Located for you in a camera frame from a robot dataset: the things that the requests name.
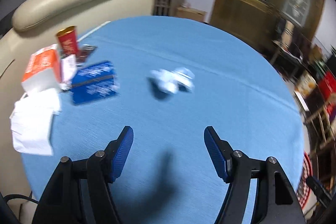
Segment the cardboard box by crib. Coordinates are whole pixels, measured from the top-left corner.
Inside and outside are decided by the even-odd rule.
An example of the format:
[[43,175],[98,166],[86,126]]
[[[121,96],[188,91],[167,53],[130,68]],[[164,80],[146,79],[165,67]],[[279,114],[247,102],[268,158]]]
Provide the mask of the cardboard box by crib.
[[190,19],[197,22],[204,22],[206,12],[190,7],[178,7],[175,12],[175,17]]

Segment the red mesh waste basket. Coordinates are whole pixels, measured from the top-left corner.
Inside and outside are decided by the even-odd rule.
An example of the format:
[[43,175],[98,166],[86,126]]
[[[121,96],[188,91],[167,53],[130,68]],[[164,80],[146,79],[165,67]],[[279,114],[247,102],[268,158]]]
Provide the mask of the red mesh waste basket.
[[311,192],[311,189],[306,183],[306,179],[312,175],[313,175],[313,168],[310,158],[308,154],[304,152],[301,178],[299,181],[298,188],[296,190],[297,199],[302,210],[305,207]]

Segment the red gift bag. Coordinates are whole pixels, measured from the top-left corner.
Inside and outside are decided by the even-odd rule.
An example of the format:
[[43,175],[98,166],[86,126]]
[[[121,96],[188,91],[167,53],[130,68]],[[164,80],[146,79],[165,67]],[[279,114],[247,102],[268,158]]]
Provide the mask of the red gift bag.
[[319,81],[318,87],[323,96],[324,101],[327,101],[329,96],[335,93],[336,79],[331,71],[327,71],[325,76]]

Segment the crumpled white blue tissue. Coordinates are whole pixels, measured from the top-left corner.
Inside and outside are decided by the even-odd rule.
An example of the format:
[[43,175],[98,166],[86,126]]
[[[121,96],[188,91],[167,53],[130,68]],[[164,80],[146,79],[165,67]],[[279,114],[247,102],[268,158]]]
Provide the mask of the crumpled white blue tissue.
[[180,87],[188,92],[194,90],[194,74],[187,68],[176,68],[173,71],[166,69],[150,71],[151,78],[154,80],[157,88],[166,94],[176,94]]

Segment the orange fruit carton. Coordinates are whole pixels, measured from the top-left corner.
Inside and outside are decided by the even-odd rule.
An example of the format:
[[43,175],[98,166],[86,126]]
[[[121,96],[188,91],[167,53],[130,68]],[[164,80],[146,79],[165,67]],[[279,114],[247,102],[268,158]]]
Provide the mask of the orange fruit carton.
[[303,98],[306,98],[315,89],[315,87],[315,79],[309,74],[308,71],[304,71],[295,85],[295,91],[299,92]]

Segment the cream leather headboard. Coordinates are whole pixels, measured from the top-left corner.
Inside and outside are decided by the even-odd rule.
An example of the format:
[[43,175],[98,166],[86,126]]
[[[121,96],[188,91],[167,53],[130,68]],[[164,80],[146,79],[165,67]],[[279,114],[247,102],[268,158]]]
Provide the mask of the cream leather headboard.
[[22,160],[13,148],[9,116],[23,94],[21,79],[29,57],[57,42],[56,33],[76,26],[78,33],[107,21],[152,15],[154,0],[27,0],[1,38],[1,193],[27,194]]

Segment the blue bed cover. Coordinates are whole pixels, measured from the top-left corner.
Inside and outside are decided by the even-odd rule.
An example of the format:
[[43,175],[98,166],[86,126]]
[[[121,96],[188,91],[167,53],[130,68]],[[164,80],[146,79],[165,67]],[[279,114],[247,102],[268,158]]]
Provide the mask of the blue bed cover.
[[[203,132],[213,126],[232,148],[254,159],[274,156],[294,188],[303,162],[303,129],[284,80],[253,48],[193,20],[143,16],[111,22],[84,39],[88,63],[110,61],[118,94],[62,110],[51,130],[52,156],[23,155],[39,198],[62,156],[85,159],[132,127],[134,142],[112,185],[124,223],[213,223],[227,184],[217,175]],[[161,92],[150,71],[187,68],[194,90]]]

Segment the orange white carton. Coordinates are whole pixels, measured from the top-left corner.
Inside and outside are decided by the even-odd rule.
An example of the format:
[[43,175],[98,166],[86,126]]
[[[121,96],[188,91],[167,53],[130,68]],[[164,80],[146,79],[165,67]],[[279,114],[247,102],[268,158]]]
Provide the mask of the orange white carton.
[[61,92],[61,64],[58,45],[41,48],[30,56],[21,81],[22,88],[28,96],[47,89]]

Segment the blue toothpaste box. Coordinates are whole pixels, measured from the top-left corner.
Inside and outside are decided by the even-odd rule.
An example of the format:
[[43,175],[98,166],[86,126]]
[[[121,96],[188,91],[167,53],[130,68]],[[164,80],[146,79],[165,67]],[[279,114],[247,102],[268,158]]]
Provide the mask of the blue toothpaste box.
[[79,69],[72,78],[70,91],[75,105],[115,96],[119,84],[114,65],[102,61]]

